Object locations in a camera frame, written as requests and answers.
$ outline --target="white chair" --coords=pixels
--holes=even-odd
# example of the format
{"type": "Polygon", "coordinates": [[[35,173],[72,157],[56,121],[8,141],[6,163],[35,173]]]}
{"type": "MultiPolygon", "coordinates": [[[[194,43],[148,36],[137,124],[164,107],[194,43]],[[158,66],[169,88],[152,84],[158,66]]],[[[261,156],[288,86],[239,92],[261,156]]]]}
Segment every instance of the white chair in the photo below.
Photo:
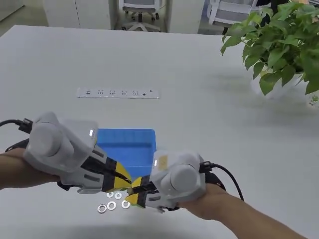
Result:
{"type": "Polygon", "coordinates": [[[216,22],[226,27],[244,21],[256,10],[257,0],[210,0],[207,10],[209,24],[216,22]]]}
{"type": "Polygon", "coordinates": [[[159,19],[160,6],[162,0],[119,0],[119,7],[126,13],[133,12],[132,16],[138,14],[138,21],[125,23],[122,29],[130,27],[128,31],[135,31],[141,29],[142,31],[148,31],[147,28],[160,31],[160,27],[143,22],[143,13],[148,13],[152,16],[152,21],[159,19]]]}

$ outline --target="socket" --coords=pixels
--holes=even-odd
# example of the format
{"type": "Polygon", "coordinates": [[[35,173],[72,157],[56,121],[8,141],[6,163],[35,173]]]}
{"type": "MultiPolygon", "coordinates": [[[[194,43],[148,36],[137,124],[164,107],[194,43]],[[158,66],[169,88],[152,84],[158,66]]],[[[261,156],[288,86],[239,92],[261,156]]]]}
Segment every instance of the socket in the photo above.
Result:
{"type": "Polygon", "coordinates": [[[79,88],[78,98],[124,98],[124,99],[159,99],[160,93],[153,88],[113,89],[79,88]]]}

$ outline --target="white pot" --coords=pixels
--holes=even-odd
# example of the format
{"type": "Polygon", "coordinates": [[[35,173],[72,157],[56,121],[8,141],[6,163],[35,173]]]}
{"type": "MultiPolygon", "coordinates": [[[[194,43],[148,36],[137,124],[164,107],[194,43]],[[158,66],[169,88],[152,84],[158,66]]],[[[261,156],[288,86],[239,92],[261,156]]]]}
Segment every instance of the white pot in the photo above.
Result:
{"type": "MultiPolygon", "coordinates": [[[[263,70],[261,75],[269,73],[271,71],[263,70]]],[[[314,92],[312,94],[306,95],[306,88],[308,82],[300,81],[301,74],[295,74],[294,77],[282,86],[282,79],[276,82],[274,88],[267,95],[261,91],[259,82],[261,75],[258,75],[255,79],[251,81],[252,90],[261,97],[277,102],[289,102],[290,104],[300,104],[306,103],[308,105],[319,107],[318,97],[319,92],[314,92]]]]}

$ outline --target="black cord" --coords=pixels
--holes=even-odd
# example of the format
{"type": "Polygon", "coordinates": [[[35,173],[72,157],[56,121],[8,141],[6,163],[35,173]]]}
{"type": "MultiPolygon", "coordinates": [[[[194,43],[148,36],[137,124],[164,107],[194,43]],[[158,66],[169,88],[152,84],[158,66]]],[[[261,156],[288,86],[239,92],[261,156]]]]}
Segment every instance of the black cord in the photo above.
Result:
{"type": "Polygon", "coordinates": [[[23,122],[18,120],[18,119],[14,119],[14,120],[9,119],[9,120],[5,120],[5,121],[0,122],[0,127],[4,126],[5,124],[9,124],[9,123],[14,123],[14,124],[20,126],[23,122]]]}
{"type": "Polygon", "coordinates": [[[239,194],[240,199],[243,200],[243,201],[245,201],[245,200],[244,200],[244,196],[243,196],[243,194],[242,194],[242,192],[241,192],[241,189],[240,189],[240,187],[239,187],[239,185],[238,185],[238,183],[237,183],[235,177],[231,174],[231,172],[230,172],[227,168],[225,168],[225,167],[223,167],[223,166],[221,166],[221,165],[219,165],[219,164],[215,164],[215,163],[211,163],[211,164],[210,164],[210,167],[211,167],[211,168],[219,168],[219,169],[223,170],[225,173],[227,173],[228,176],[233,180],[233,182],[234,182],[234,184],[235,184],[235,186],[236,186],[236,188],[237,188],[237,191],[238,191],[238,194],[239,194]]]}

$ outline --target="blue plastic tray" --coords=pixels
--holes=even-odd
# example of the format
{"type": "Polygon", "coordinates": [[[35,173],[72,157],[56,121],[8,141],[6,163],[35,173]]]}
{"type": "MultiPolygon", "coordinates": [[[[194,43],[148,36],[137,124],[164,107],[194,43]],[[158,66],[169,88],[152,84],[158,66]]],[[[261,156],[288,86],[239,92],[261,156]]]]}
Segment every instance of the blue plastic tray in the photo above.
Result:
{"type": "Polygon", "coordinates": [[[98,130],[97,145],[108,157],[120,162],[132,180],[150,175],[156,151],[154,130],[102,128],[98,130]]]}

